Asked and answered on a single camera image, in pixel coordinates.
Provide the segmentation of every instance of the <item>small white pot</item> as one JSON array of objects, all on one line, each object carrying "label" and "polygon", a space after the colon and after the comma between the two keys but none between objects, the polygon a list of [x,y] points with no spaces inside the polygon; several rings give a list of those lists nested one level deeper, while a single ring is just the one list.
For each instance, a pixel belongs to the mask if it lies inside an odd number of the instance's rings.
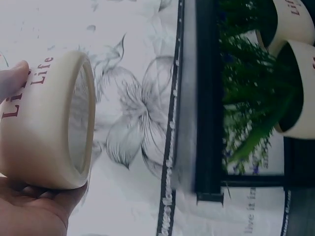
[{"label": "small white pot", "polygon": [[304,102],[300,117],[293,127],[285,132],[278,125],[275,129],[286,137],[315,139],[315,47],[292,40],[288,43],[299,66]]},{"label": "small white pot", "polygon": [[263,45],[260,32],[256,32],[259,44],[269,53],[277,56],[287,40],[295,40],[313,45],[315,28],[311,16],[300,0],[273,0],[278,25],[270,45]]},{"label": "small white pot", "polygon": [[1,106],[0,173],[28,184],[74,189],[89,176],[95,87],[79,51],[30,55],[27,83]]}]

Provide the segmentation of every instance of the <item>petal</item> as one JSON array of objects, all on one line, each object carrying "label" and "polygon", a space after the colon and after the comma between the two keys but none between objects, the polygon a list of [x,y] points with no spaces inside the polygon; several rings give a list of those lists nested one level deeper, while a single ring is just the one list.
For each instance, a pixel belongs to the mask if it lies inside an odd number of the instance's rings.
[{"label": "petal", "polygon": [[171,4],[172,0],[161,0],[161,5],[159,6],[158,11],[162,11]]},{"label": "petal", "polygon": [[92,146],[92,165],[99,158],[99,156],[102,154],[104,147],[105,147],[104,143],[98,142],[98,141],[93,141],[93,146]]},{"label": "petal", "polygon": [[147,168],[149,169],[149,171],[156,177],[161,178],[162,176],[162,171],[163,171],[163,166],[155,161],[152,161],[151,159],[149,159],[149,157],[147,156],[146,152],[144,151],[143,148],[141,148],[141,153],[142,153],[142,157],[144,160],[144,163],[146,164]]},{"label": "petal", "polygon": [[109,130],[106,151],[109,158],[129,169],[143,142],[139,118],[122,116]]},{"label": "petal", "polygon": [[166,132],[173,76],[173,57],[153,60],[142,83],[142,100],[151,119]]},{"label": "petal", "polygon": [[103,80],[96,87],[96,92],[102,94],[102,98],[96,106],[95,130],[113,125],[126,110],[126,102],[142,103],[140,97],[134,98],[135,94],[131,94],[130,101],[128,101],[126,95],[130,88],[141,90],[139,83],[130,71],[119,66],[107,71]]},{"label": "petal", "polygon": [[164,161],[166,132],[146,114],[141,118],[144,127],[142,156],[149,170],[160,177]]}]

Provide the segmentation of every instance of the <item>plant leaf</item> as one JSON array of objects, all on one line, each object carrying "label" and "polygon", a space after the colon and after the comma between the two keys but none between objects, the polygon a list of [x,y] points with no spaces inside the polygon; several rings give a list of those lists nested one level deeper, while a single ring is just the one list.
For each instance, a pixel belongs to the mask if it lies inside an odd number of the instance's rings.
[{"label": "plant leaf", "polygon": [[247,139],[242,142],[242,144],[232,154],[231,158],[229,158],[229,163],[237,160],[248,160],[249,155],[254,151],[254,147],[259,144],[261,139],[271,134],[273,127],[286,114],[294,95],[294,92],[289,93],[288,96],[279,103],[278,109],[276,109],[273,114],[267,117],[263,123],[254,127],[250,131]]}]

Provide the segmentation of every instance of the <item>black frame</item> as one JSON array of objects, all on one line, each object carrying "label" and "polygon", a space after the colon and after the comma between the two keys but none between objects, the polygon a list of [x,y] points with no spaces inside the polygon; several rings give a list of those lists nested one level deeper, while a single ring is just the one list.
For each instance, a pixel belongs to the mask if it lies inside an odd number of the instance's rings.
[{"label": "black frame", "polygon": [[[314,1],[303,2],[307,8],[313,5],[313,11],[309,12],[315,19]],[[315,172],[304,171],[315,166],[315,160],[305,157],[315,147],[315,141],[284,139],[284,175],[227,175],[223,171],[218,0],[184,0],[183,4],[185,20],[179,29],[183,60],[179,66],[181,96],[177,101],[173,187],[195,193],[197,201],[221,203],[224,198],[221,187],[225,186],[283,187],[284,190],[315,187]]]}]

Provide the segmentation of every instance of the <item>flower illustration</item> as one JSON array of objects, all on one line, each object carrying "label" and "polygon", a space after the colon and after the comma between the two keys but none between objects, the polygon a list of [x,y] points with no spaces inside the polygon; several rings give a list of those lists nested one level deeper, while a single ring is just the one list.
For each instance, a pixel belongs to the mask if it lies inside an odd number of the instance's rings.
[{"label": "flower illustration", "polygon": [[141,149],[148,169],[161,176],[172,70],[173,57],[158,57],[149,64],[142,84],[122,67],[116,67],[115,73],[111,71],[103,81],[103,93],[110,94],[114,89],[111,101],[116,99],[121,111],[106,139],[112,161],[129,168]]},{"label": "flower illustration", "polygon": [[161,176],[171,93],[173,57],[155,58],[142,82],[119,66],[124,38],[89,55],[95,76],[96,117],[94,130],[108,130],[106,141],[95,143],[115,163],[129,168],[141,151],[148,169]]},{"label": "flower illustration", "polygon": [[159,10],[158,11],[162,11],[165,8],[167,8],[170,4],[172,3],[172,0],[161,0],[161,4],[159,6]]},{"label": "flower illustration", "polygon": [[[88,26],[87,30],[91,30],[94,26]],[[106,74],[109,71],[114,70],[116,65],[122,60],[124,56],[124,38],[115,46],[111,47],[104,45],[101,49],[101,53],[93,54],[89,48],[81,47],[79,45],[78,50],[85,52],[91,61],[94,73],[94,83],[96,92],[96,102],[100,102],[102,96],[102,88],[100,87],[101,81],[105,80]]]}]

